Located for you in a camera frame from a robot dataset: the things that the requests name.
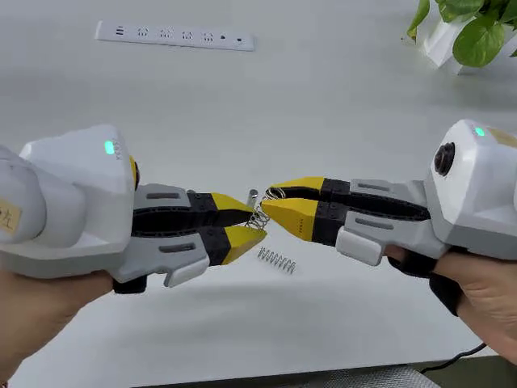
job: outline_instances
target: metal spring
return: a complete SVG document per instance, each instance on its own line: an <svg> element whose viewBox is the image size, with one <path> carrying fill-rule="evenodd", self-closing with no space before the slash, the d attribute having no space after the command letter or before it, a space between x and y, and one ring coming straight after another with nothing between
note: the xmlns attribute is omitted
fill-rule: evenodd
<svg viewBox="0 0 517 388"><path fill-rule="evenodd" d="M263 200L280 200L285 198L285 192L281 188L268 188L264 194L260 204ZM255 208L250 220L246 223L246 226L257 230L263 230L271 218L262 211L260 204Z"/></svg>
<svg viewBox="0 0 517 388"><path fill-rule="evenodd" d="M260 252L257 254L257 256L260 259L266 261L267 263L272 264L273 266L277 267L278 269L288 273L289 275L292 275L292 273L296 269L296 261L293 261L291 259L288 259L287 257L279 255L278 253L275 253L271 249L261 247Z"/></svg>

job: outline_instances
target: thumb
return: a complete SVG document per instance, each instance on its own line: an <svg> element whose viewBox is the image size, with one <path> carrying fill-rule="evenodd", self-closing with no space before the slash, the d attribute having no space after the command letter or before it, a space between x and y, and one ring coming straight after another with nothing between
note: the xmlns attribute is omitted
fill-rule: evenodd
<svg viewBox="0 0 517 388"><path fill-rule="evenodd" d="M481 283L504 285L508 281L515 282L513 276L508 276L509 265L514 264L479 255L450 252L438 260L434 273L448 277L461 286Z"/></svg>

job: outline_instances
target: table surface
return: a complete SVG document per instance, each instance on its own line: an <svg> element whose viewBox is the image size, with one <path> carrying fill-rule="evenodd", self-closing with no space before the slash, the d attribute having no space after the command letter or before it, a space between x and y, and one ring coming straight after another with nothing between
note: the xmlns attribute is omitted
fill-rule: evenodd
<svg viewBox="0 0 517 388"><path fill-rule="evenodd" d="M401 40L414 1L18 0L0 15L2 142L111 123L143 182L223 192L305 175L421 179L461 118L515 126L517 61L437 71ZM254 53L94 40L98 20L233 27ZM13 386L139 386L449 358L479 343L425 281L270 225L256 257L88 306Z"/></svg>

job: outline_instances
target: electrical outlet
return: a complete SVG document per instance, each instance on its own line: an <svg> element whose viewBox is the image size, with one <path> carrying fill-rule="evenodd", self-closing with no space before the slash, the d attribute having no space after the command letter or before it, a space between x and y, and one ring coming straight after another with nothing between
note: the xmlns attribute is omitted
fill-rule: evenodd
<svg viewBox="0 0 517 388"><path fill-rule="evenodd" d="M202 49L254 51L250 34L220 28L207 29L180 26L149 26L100 21L95 33L97 40L144 44L166 44Z"/></svg>

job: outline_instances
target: label sticker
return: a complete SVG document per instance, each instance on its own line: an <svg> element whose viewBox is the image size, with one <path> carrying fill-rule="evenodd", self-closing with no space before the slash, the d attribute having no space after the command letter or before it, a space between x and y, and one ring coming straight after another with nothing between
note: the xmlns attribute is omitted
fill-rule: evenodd
<svg viewBox="0 0 517 388"><path fill-rule="evenodd" d="M0 230L5 230L8 234L14 234L18 230L21 216L21 208L0 198Z"/></svg>
<svg viewBox="0 0 517 388"><path fill-rule="evenodd" d="M492 133L492 136L495 137L495 140L497 140L499 144L517 148L517 137L514 135L510 135L509 133L496 128L489 128L489 131Z"/></svg>

